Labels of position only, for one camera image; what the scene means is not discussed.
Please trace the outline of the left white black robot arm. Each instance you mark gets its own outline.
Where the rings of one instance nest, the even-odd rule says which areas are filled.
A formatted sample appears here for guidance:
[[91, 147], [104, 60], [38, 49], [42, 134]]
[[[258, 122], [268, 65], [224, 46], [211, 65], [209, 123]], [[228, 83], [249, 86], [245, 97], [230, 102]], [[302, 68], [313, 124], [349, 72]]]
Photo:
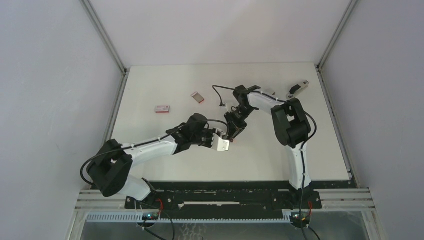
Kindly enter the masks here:
[[189, 150], [192, 145], [212, 148], [214, 139], [225, 133], [208, 128], [209, 122], [205, 116], [195, 113], [187, 122], [168, 129], [164, 136], [126, 144], [118, 143], [116, 139], [108, 140], [82, 168], [91, 178], [90, 184], [104, 197], [128, 196], [149, 209], [157, 200], [154, 189], [146, 179], [132, 176], [131, 169], [147, 161]]

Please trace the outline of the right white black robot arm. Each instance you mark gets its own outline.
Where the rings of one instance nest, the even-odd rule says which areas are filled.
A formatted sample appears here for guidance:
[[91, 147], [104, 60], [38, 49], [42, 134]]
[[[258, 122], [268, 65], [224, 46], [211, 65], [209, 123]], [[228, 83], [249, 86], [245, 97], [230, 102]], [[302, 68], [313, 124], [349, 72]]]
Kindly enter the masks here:
[[297, 98], [278, 99], [256, 85], [250, 88], [240, 85], [232, 94], [239, 105], [224, 114], [229, 127], [227, 139], [232, 142], [246, 129], [246, 119], [253, 111], [269, 114], [278, 142], [288, 149], [289, 183], [295, 190], [289, 194], [289, 203], [302, 208], [309, 201], [308, 193], [302, 188], [311, 183], [304, 153], [311, 125], [301, 102]]

